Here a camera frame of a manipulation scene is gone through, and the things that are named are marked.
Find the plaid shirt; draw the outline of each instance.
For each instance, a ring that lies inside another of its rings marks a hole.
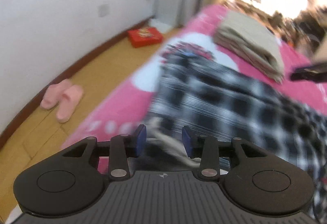
[[[199,160],[189,159],[181,143],[184,125],[220,141],[241,137],[307,171],[316,184],[309,213],[327,223],[327,119],[307,105],[259,80],[179,51],[162,67],[145,123],[149,144],[132,169],[197,167]],[[228,160],[220,162],[228,170]]]

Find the pink bedsheet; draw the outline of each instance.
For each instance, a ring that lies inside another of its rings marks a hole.
[[[176,37],[166,42],[145,65],[119,85],[69,136],[62,147],[67,147],[87,136],[96,136],[98,141],[105,141],[112,136],[128,134],[135,129],[144,118],[156,91],[160,64],[165,60],[164,53],[168,52],[169,44],[175,45],[180,42],[192,44],[199,53],[210,54],[217,63],[264,81],[281,93],[327,114],[326,84],[288,80],[293,67],[309,64],[309,61],[287,44],[280,43],[286,78],[282,84],[278,84],[242,58],[212,42],[211,36],[227,11],[228,9],[220,5],[203,9]]]

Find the beige cloth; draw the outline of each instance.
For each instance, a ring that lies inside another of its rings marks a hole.
[[[284,77],[284,63],[275,36],[255,19],[229,11],[214,35],[214,42],[248,61],[276,82]]]

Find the slipper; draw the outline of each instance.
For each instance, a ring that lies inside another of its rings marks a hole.
[[[55,107],[63,95],[63,92],[71,86],[72,83],[69,79],[64,79],[58,84],[50,85],[43,96],[40,107],[45,110]]]
[[[70,119],[82,96],[83,88],[78,85],[71,86],[64,91],[56,114],[58,122],[65,123]]]

